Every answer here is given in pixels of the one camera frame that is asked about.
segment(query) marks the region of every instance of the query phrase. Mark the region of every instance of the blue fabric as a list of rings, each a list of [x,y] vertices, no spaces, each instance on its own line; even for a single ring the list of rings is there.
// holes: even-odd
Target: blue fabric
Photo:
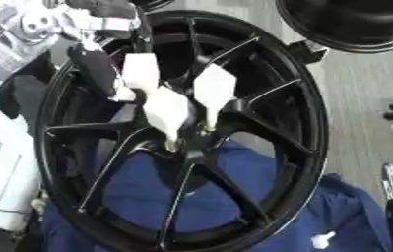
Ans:
[[[104,202],[136,224],[159,228],[170,190],[158,178],[153,159],[145,154],[130,158],[106,188]],[[273,158],[259,155],[237,143],[227,143],[219,155],[219,167],[252,199],[262,199],[277,177]],[[238,208],[222,190],[207,184],[185,197],[177,219],[178,231],[217,226],[237,217]],[[49,205],[43,222],[45,251],[103,252],[77,234]],[[345,184],[336,175],[324,176],[309,204],[284,230],[249,251],[308,252],[311,237],[330,230],[337,235],[326,251],[393,251],[386,218],[360,189]]]

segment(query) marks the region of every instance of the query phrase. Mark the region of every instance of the black wheel rim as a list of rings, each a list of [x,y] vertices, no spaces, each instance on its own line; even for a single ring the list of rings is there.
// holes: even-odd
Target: black wheel rim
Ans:
[[[68,108],[69,103],[73,101],[72,91],[84,92],[87,89],[74,84],[73,80],[78,73],[68,62],[52,81],[41,107],[36,130],[37,158],[47,191],[62,216],[72,225],[98,244],[115,251],[231,251],[252,246],[281,230],[298,214],[312,195],[323,173],[328,147],[328,125],[326,109],[319,90],[305,67],[291,58],[282,43],[251,24],[227,16],[187,11],[157,13],[151,15],[150,19],[160,66],[163,62],[163,50],[169,51],[166,46],[175,46],[177,43],[192,45],[188,47],[191,48],[189,52],[179,52],[179,57],[185,57],[186,54],[190,61],[199,59],[195,61],[197,64],[190,64],[188,71],[180,71],[180,74],[175,75],[176,71],[171,71],[174,76],[163,74],[162,78],[167,80],[164,82],[166,84],[179,82],[185,85],[189,78],[194,78],[204,66],[214,61],[228,69],[234,61],[246,60],[263,73],[263,87],[259,86],[258,91],[242,90],[241,87],[249,85],[241,85],[240,77],[238,78],[237,92],[241,95],[238,95],[238,100],[226,107],[221,121],[225,119],[227,123],[220,123],[219,131],[222,133],[216,139],[219,140],[217,143],[220,143],[232,132],[243,130],[272,141],[276,145],[276,150],[283,153],[278,156],[284,166],[278,177],[280,179],[263,201],[255,203],[243,195],[239,188],[234,187],[224,174],[215,168],[207,168],[210,166],[209,161],[197,163],[206,166],[202,172],[204,176],[210,181],[215,181],[238,203],[246,220],[244,222],[243,219],[238,219],[223,226],[198,232],[170,232],[173,226],[173,213],[181,199],[181,186],[176,187],[175,201],[172,201],[174,204],[170,204],[168,218],[165,218],[162,230],[138,226],[107,208],[89,208],[94,204],[99,205],[99,190],[89,194],[78,192],[81,190],[73,188],[74,183],[64,177],[67,165],[60,154],[65,156],[63,150],[66,149],[66,145],[58,141],[60,136],[63,141],[66,138],[70,139],[74,132],[77,133],[75,137],[98,136],[117,139],[120,133],[115,130],[117,127],[131,131],[132,134],[121,140],[120,143],[125,145],[118,146],[114,154],[130,155],[134,150],[148,152],[156,157],[169,154],[162,150],[159,142],[153,141],[164,140],[162,134],[155,129],[144,126],[136,128],[138,126],[122,123],[102,124],[100,121],[95,124],[81,124],[66,117],[66,111],[72,109]],[[132,49],[132,46],[124,41],[109,40],[105,43],[105,49],[112,53],[117,61],[123,59],[120,53]],[[207,53],[207,44],[217,48],[215,52]],[[165,66],[162,66],[162,72],[167,72]],[[266,123],[257,112],[249,112],[249,104],[266,104],[269,103],[268,97],[278,100],[277,95],[282,94],[295,94],[292,99],[295,101],[301,121],[297,125],[301,135],[299,139],[293,139],[281,129]],[[114,170],[111,162],[104,167]],[[194,166],[182,166],[182,181],[186,180],[193,168]],[[108,182],[109,177],[111,172],[101,174],[103,185]]]

